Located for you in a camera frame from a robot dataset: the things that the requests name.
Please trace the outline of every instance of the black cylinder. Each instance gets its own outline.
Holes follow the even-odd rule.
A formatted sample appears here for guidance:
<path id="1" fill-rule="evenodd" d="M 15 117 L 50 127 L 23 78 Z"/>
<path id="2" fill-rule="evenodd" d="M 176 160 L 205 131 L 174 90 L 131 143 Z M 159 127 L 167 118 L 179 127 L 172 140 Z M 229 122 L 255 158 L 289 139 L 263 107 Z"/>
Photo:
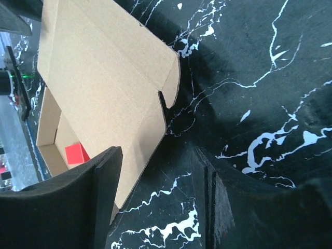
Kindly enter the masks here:
<path id="1" fill-rule="evenodd" d="M 9 96 L 12 93 L 12 79 L 9 71 L 0 71 L 0 95 Z"/>

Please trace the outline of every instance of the red block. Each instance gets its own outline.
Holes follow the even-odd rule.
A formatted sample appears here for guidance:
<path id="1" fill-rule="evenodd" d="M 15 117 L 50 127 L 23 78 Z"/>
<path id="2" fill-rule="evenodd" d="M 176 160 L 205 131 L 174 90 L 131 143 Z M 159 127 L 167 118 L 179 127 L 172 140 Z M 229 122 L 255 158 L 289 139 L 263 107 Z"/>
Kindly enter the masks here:
<path id="1" fill-rule="evenodd" d="M 68 164 L 84 163 L 90 160 L 81 143 L 65 147 Z"/>

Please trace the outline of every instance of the cardboard box lid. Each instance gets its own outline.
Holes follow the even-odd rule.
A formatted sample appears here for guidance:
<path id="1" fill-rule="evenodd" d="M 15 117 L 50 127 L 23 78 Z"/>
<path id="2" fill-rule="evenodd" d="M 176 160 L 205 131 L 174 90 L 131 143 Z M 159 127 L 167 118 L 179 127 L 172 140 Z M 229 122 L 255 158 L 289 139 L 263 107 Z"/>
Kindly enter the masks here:
<path id="1" fill-rule="evenodd" d="M 177 54 L 112 0 L 44 0 L 37 67 L 91 158 L 122 147 L 121 207 L 164 135 Z"/>

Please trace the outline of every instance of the black marble table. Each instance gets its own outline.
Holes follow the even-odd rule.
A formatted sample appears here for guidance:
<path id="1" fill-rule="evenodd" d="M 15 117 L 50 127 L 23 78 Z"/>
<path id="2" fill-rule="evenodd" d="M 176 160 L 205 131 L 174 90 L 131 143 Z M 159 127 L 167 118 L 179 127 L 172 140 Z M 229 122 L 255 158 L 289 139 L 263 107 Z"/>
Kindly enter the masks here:
<path id="1" fill-rule="evenodd" d="M 181 85 L 167 133 L 110 227 L 107 248 L 205 248 L 204 148 L 277 188 L 332 176 L 332 2 L 118 0 L 177 51 Z M 44 82 L 34 35 L 11 35 L 35 139 Z"/>

